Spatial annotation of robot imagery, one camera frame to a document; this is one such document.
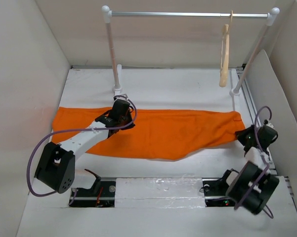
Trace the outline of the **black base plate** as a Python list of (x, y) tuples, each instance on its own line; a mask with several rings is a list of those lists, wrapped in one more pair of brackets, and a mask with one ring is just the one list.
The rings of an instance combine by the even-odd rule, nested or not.
[(222, 178), (202, 179), (199, 192), (204, 195), (205, 207), (234, 207), (235, 202), (225, 195), (228, 187)]
[(111, 208), (115, 207), (116, 179), (105, 178), (94, 189), (79, 188), (77, 193), (71, 191), (69, 206), (70, 207), (95, 207)]

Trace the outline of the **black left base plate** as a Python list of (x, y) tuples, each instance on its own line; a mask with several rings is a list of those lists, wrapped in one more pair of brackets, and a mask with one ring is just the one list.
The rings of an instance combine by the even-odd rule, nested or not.
[(69, 206), (70, 207), (95, 207), (111, 208), (115, 207), (116, 179), (105, 178), (94, 189), (79, 188), (77, 193), (71, 191)]

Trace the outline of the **beige plastic hanger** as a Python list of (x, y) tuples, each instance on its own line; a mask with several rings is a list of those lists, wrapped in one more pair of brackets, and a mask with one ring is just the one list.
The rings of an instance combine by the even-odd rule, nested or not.
[(229, 71), (230, 28), (233, 21), (233, 10), (230, 12), (229, 23), (222, 28), (221, 55), (220, 55), (220, 80), (219, 86), (226, 87)]

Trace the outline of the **white clothes rack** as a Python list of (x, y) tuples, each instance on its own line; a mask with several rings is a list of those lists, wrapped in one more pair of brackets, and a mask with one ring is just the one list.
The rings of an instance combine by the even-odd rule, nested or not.
[[(126, 12), (126, 11), (112, 11), (109, 6), (104, 5), (101, 8), (105, 26), (106, 33), (109, 44), (110, 58), (112, 63), (113, 77), (114, 77), (114, 86), (113, 93), (114, 95), (122, 94), (122, 86), (120, 83), (119, 75), (122, 72), (122, 66), (117, 64), (115, 59), (115, 51), (114, 51), (114, 43), (113, 43), (113, 35), (111, 29), (111, 18), (113, 17), (177, 17), (177, 18), (228, 18), (230, 13), (196, 13), (196, 12)], [(266, 36), (268, 30), (274, 24), (277, 16), (280, 13), (280, 9), (277, 7), (272, 8), (266, 14), (249, 14), (249, 13), (234, 13), (233, 19), (265, 19), (265, 26), (263, 27), (262, 34), (257, 41), (253, 52), (245, 66), (245, 70), (235, 87), (233, 87), (230, 91), (230, 96), (233, 102), (233, 110), (237, 109), (235, 97), (240, 95), (240, 88), (245, 81), (248, 70), (250, 69), (251, 63), (253, 62), (260, 46)]]

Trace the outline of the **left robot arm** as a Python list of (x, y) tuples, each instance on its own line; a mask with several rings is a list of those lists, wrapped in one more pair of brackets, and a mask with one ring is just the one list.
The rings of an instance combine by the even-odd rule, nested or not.
[(100, 176), (90, 170), (77, 170), (76, 161), (89, 149), (120, 130), (135, 126), (135, 104), (125, 95), (115, 96), (111, 109), (97, 117), (87, 128), (76, 129), (77, 135), (60, 143), (45, 145), (34, 177), (62, 194), (68, 189), (83, 189), (94, 196), (100, 191)]

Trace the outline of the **orange trousers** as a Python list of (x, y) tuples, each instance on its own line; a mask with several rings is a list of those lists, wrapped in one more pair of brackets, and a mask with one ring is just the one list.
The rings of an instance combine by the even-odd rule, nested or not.
[(241, 115), (196, 110), (138, 110), (135, 127), (122, 130), (88, 150), (89, 154), (179, 160), (190, 153), (235, 141), (245, 129)]

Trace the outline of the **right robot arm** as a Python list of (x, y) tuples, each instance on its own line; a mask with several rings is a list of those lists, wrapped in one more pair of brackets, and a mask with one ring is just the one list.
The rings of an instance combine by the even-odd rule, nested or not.
[(273, 176), (267, 161), (267, 148), (278, 138), (274, 126), (267, 122), (263, 126), (250, 127), (235, 132), (237, 140), (244, 146), (245, 155), (259, 155), (262, 167), (254, 159), (248, 159), (241, 171), (227, 170), (218, 188), (227, 199), (234, 201), (234, 209), (243, 207), (253, 215), (264, 211), (271, 219), (273, 214), (266, 206), (271, 195), (279, 184), (279, 179)]

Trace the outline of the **aluminium rail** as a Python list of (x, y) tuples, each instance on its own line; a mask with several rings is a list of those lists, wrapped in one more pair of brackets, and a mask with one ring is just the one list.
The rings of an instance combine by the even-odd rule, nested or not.
[[(265, 119), (261, 126), (258, 126), (258, 119), (263, 110), (267, 110), (269, 118)], [(254, 123), (247, 128), (244, 138), (244, 157), (248, 161), (252, 161), (264, 172), (270, 171), (270, 153), (269, 146), (279, 137), (274, 125), (271, 123), (272, 110), (269, 106), (264, 105), (257, 111)]]

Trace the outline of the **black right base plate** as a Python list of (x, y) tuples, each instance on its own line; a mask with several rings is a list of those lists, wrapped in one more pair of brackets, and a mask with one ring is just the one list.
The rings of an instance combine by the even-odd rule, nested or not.
[(205, 207), (234, 207), (235, 202), (225, 195), (228, 187), (222, 178), (202, 179), (199, 192), (204, 195)]

